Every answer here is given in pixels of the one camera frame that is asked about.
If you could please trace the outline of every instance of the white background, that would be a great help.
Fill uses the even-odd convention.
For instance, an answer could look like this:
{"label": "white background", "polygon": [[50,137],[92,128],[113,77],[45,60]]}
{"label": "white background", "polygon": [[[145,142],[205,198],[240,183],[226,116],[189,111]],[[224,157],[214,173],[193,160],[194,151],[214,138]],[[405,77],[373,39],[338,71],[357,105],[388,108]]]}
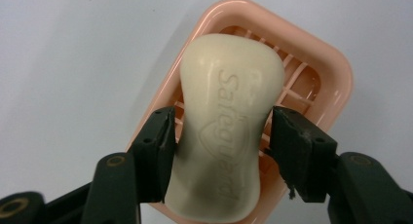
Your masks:
{"label": "white background", "polygon": [[[0,0],[0,197],[47,202],[124,151],[202,12],[218,0]],[[329,134],[413,191],[413,0],[253,0],[340,50],[353,95]],[[143,223],[171,223],[147,205]],[[268,223],[328,223],[287,197]]]}

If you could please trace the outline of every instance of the soap dish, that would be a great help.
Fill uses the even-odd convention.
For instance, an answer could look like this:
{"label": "soap dish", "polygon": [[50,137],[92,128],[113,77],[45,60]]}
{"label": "soap dish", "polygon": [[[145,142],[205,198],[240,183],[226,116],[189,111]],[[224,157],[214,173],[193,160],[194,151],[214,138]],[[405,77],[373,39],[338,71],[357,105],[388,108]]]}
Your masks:
{"label": "soap dish", "polygon": [[[181,57],[192,40],[210,33],[241,36],[272,48],[281,57],[285,71],[282,93],[275,105],[300,112],[323,131],[329,130],[350,97],[352,70],[339,51],[249,0],[222,0],[209,7],[200,18],[132,139],[153,111],[174,105],[176,140],[179,140],[185,112],[179,78]],[[271,117],[262,133],[261,151],[269,145]],[[277,163],[263,153],[259,155],[259,169],[261,195],[258,204],[249,216],[237,223],[263,223],[287,190]],[[177,223],[199,223],[177,216],[162,204],[152,206]]]}

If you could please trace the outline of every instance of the soap bar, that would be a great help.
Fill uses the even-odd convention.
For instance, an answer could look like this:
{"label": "soap bar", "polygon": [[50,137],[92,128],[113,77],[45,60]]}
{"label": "soap bar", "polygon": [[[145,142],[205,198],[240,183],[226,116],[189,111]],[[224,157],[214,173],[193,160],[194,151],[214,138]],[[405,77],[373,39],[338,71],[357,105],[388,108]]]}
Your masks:
{"label": "soap bar", "polygon": [[184,123],[166,206],[207,223],[243,219],[260,194],[258,147],[283,83],[279,56],[243,37],[193,40],[180,65]]}

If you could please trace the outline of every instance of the white soap bar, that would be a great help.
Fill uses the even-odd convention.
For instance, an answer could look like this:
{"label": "white soap bar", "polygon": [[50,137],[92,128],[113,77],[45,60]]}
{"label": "white soap bar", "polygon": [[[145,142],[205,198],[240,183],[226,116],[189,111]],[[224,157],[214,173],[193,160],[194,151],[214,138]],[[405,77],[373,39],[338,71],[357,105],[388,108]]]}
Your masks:
{"label": "white soap bar", "polygon": [[209,34],[187,47],[180,77],[185,118],[166,205],[192,220],[241,220],[259,198],[258,147],[282,61],[259,42]]}

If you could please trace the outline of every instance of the white table surface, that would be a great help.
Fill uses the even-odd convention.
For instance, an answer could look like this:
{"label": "white table surface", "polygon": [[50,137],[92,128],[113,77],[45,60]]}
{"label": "white table surface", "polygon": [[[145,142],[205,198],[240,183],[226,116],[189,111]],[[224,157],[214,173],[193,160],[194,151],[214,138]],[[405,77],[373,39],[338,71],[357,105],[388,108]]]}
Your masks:
{"label": "white table surface", "polygon": [[[201,13],[218,0],[0,0],[0,197],[47,202],[124,151]],[[253,0],[340,50],[353,95],[329,134],[413,191],[413,0]],[[172,223],[148,205],[143,223]],[[287,197],[268,223],[328,223]]]}

